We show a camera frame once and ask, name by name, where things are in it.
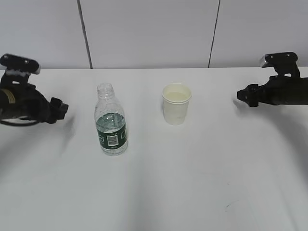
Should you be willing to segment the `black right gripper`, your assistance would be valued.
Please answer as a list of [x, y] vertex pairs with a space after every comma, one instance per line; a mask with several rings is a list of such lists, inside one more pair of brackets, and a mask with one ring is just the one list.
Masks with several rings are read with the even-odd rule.
[[250, 84], [237, 91], [237, 99], [249, 107], [260, 103], [269, 105], [307, 105], [308, 79], [301, 77], [299, 70], [270, 76], [263, 85]]

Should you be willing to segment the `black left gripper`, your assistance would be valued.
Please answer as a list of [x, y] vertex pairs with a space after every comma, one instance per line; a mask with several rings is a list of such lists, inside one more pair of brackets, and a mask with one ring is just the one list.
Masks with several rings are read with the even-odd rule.
[[0, 81], [0, 123], [29, 127], [64, 120], [69, 106], [54, 97], [49, 103], [35, 85], [28, 83], [29, 76], [29, 73], [22, 72], [3, 74]]

